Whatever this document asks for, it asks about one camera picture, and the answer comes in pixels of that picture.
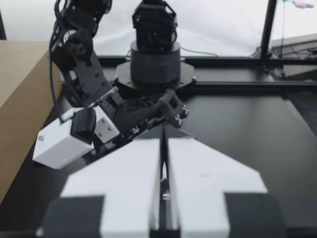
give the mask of cylindrical robot base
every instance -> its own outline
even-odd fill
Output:
[[[175,43],[170,52],[146,54],[136,41],[131,45],[131,79],[141,84],[171,85],[180,80],[180,45]]]

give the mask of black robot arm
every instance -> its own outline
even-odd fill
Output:
[[[56,1],[50,50],[63,74],[67,99],[75,107],[87,107],[112,89],[93,44],[98,23],[111,6],[112,0],[71,0],[59,11]]]

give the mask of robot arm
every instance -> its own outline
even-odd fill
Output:
[[[64,78],[74,107],[38,136],[33,160],[60,169],[105,144],[119,148],[158,123],[182,125],[188,110],[173,89],[141,99],[124,100],[106,79],[93,49],[93,37],[112,0],[56,1],[51,56]]]

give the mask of screw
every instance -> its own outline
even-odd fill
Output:
[[[36,237],[42,237],[44,235],[43,228],[38,228],[35,232]]]
[[[164,194],[163,194],[163,200],[164,200],[164,201],[170,200],[170,194],[164,193]]]

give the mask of black metal rail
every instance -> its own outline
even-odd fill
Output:
[[[102,67],[115,67],[125,63],[122,56],[101,56]],[[279,67],[283,65],[317,65],[314,59],[254,59],[249,57],[185,57],[184,61],[195,67]]]
[[[275,82],[196,82],[184,88],[191,95],[237,95],[237,94],[287,94],[317,92],[317,82],[275,81]]]

